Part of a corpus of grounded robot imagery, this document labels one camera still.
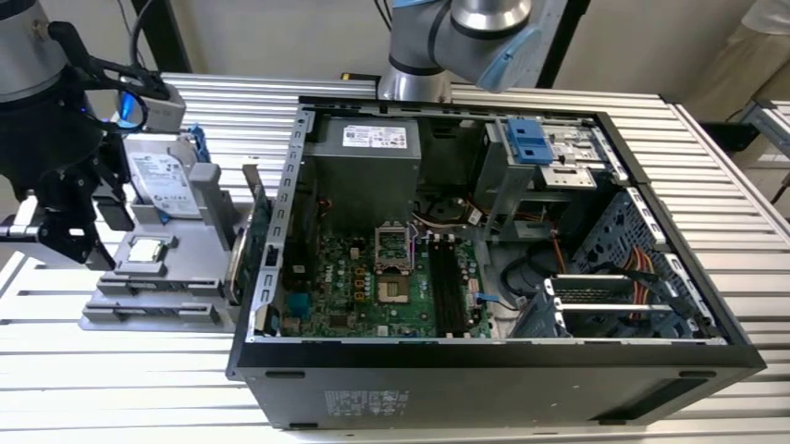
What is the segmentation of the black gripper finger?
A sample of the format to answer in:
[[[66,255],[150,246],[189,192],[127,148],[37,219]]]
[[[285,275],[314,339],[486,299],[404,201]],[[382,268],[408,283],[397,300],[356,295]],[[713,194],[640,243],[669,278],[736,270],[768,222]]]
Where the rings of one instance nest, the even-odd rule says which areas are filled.
[[[126,209],[125,193],[125,185],[131,180],[131,173],[122,137],[103,138],[91,160],[91,167],[98,177],[93,199],[105,221],[113,230],[131,231],[135,224]]]
[[[57,253],[91,270],[115,267],[113,255],[95,226],[93,195],[99,177],[90,165],[75,165],[49,173],[38,187],[43,208],[39,241]]]

